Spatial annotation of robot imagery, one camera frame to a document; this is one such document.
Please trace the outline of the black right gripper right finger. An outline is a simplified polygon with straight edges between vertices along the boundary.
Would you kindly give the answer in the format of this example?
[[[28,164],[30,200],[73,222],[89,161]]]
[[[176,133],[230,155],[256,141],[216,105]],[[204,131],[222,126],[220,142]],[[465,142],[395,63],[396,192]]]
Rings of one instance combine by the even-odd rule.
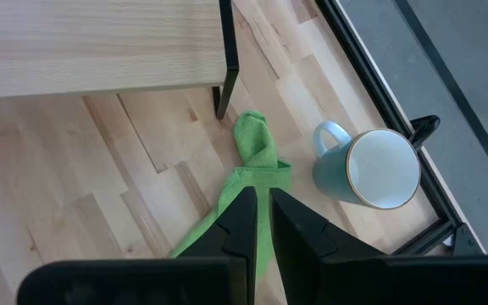
[[[285,191],[270,191],[288,305],[488,305],[488,255],[387,255]]]

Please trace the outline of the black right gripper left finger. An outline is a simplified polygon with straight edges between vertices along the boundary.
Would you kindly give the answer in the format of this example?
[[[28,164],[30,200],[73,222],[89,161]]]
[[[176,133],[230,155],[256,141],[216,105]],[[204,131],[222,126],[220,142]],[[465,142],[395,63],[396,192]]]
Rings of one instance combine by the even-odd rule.
[[[17,305],[253,305],[257,214],[246,187],[176,258],[49,263],[23,279]]]

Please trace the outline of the teal mug with white handle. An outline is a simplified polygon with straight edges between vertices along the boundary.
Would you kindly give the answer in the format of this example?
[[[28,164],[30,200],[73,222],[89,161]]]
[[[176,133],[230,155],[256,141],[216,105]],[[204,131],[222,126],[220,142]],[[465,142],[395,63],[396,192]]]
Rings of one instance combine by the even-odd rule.
[[[318,155],[313,181],[326,196],[390,210],[408,203],[420,183],[418,150],[423,140],[379,128],[352,137],[332,121],[313,132]]]

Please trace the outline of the green microfibre cloth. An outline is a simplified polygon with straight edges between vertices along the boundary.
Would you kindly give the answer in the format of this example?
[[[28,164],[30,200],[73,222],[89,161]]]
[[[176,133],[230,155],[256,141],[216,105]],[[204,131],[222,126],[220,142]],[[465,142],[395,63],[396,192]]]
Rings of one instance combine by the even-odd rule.
[[[188,232],[170,256],[175,258],[181,255],[207,231],[245,187],[252,186],[258,199],[256,278],[260,280],[275,255],[270,229],[269,190],[291,189],[291,165],[278,158],[267,120],[258,111],[241,114],[234,125],[233,135],[242,165],[235,167],[226,178],[216,207]]]

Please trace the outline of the black aluminium table frame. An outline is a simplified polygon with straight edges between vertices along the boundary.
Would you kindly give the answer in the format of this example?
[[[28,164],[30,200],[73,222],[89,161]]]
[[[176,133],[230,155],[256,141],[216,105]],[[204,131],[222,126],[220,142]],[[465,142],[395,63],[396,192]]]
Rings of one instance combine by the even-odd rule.
[[[415,123],[402,110],[339,0],[314,0],[386,126],[410,136]],[[425,149],[418,152],[421,187],[438,220],[399,247],[396,254],[426,254],[445,241],[455,255],[484,254],[479,238]]]

